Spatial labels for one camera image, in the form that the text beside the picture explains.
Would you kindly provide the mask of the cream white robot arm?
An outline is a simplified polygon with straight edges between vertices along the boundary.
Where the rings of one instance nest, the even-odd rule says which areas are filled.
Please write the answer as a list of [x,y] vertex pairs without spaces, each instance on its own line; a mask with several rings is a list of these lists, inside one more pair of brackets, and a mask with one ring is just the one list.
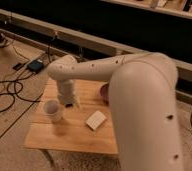
[[126,54],[78,63],[66,55],[48,66],[58,98],[74,101],[73,79],[105,81],[122,171],[184,171],[176,109],[178,71],[162,53]]

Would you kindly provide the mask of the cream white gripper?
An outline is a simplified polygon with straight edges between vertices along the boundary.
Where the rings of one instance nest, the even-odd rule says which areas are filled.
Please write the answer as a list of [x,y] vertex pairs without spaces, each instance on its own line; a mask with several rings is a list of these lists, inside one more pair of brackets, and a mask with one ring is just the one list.
[[75,82],[73,80],[58,81],[58,101],[61,105],[75,104],[80,108],[80,100],[76,97]]

